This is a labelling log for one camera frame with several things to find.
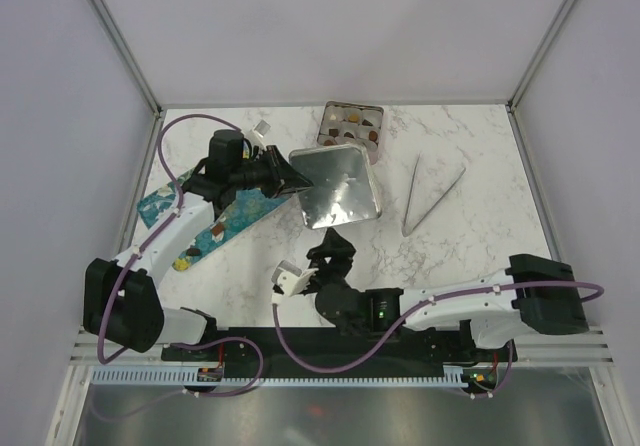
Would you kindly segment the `square tin lid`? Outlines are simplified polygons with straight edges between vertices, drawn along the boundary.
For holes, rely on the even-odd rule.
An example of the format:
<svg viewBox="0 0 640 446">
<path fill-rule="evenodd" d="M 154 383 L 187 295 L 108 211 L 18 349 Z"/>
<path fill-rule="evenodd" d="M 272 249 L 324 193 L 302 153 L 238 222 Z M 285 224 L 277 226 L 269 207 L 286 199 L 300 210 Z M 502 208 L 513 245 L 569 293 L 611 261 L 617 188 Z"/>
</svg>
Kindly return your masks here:
<svg viewBox="0 0 640 446">
<path fill-rule="evenodd" d="M 310 230 L 376 220 L 381 216 L 377 181 L 366 149 L 357 144 L 294 150 L 291 166 L 313 186 L 298 194 Z"/>
</svg>

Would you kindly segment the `pink chocolate tin box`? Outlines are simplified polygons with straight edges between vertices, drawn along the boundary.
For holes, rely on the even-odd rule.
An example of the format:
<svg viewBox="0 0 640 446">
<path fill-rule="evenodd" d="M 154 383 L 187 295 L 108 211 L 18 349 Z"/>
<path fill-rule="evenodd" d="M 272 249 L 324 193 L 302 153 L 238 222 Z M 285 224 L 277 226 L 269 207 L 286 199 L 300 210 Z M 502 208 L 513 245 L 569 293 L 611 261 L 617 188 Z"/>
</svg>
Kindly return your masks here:
<svg viewBox="0 0 640 446">
<path fill-rule="evenodd" d="M 337 115 L 337 120 L 330 120 L 330 115 L 332 113 Z M 351 114 L 358 114 L 359 121 L 349 121 L 349 116 Z M 383 118 L 384 109 L 380 106 L 328 101 L 321 117 L 316 143 L 319 146 L 323 146 L 324 140 L 332 139 L 335 142 L 333 146 L 344 144 L 360 145 L 366 149 L 370 162 L 375 164 L 378 161 L 380 153 Z M 363 126 L 363 119 L 371 121 L 374 126 Z M 339 130 L 339 135 L 337 137 L 329 135 L 329 130 L 332 128 Z M 345 131 L 351 132 L 354 139 L 345 138 L 343 136 Z M 377 141 L 369 140 L 368 135 L 371 131 L 375 131 L 378 134 Z"/>
</svg>

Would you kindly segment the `metal tongs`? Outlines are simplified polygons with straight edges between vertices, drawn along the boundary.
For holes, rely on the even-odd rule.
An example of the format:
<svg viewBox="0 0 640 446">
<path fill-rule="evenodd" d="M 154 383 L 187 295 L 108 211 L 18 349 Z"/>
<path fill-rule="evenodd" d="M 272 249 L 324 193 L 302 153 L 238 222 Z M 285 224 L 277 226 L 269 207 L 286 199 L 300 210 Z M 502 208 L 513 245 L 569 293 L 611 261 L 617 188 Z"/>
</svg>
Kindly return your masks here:
<svg viewBox="0 0 640 446">
<path fill-rule="evenodd" d="M 425 153 L 419 153 L 409 182 L 406 205 L 401 220 L 404 238 L 414 234 L 439 205 L 454 191 L 466 173 L 464 162 L 445 164 L 441 170 Z"/>
</svg>

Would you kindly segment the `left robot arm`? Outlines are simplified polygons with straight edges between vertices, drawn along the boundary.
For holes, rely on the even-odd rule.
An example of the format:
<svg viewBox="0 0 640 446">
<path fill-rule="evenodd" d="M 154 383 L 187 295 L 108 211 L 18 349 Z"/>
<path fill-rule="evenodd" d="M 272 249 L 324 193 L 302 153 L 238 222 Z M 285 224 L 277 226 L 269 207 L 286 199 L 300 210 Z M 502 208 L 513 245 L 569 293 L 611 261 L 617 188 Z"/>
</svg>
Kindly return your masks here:
<svg viewBox="0 0 640 446">
<path fill-rule="evenodd" d="M 142 242 L 111 260 L 97 258 L 85 272 L 83 327 L 100 342 L 111 341 L 139 353 L 162 343 L 183 344 L 197 360 L 213 357 L 218 335 L 196 310 L 162 306 L 157 288 L 179 255 L 211 226 L 244 190 L 278 198 L 308 190 L 312 182 L 297 172 L 277 147 L 244 155 L 245 137 L 219 130 L 208 154 L 177 190 L 172 209 L 158 219 Z"/>
</svg>

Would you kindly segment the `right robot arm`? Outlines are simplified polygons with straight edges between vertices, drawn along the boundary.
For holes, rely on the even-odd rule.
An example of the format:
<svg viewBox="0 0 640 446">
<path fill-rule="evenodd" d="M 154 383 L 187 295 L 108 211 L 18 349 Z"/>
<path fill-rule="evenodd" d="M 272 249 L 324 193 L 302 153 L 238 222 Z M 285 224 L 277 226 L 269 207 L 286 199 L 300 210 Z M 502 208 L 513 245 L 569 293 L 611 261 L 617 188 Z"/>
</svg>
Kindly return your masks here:
<svg viewBox="0 0 640 446">
<path fill-rule="evenodd" d="M 400 329 L 419 332 L 465 322 L 457 348 L 469 360 L 529 332 L 582 334 L 589 326 L 572 268 L 531 254 L 517 254 L 507 268 L 438 291 L 379 288 L 360 291 L 346 277 L 355 247 L 330 228 L 307 258 L 314 273 L 305 293 L 316 312 L 346 336 L 390 339 Z"/>
</svg>

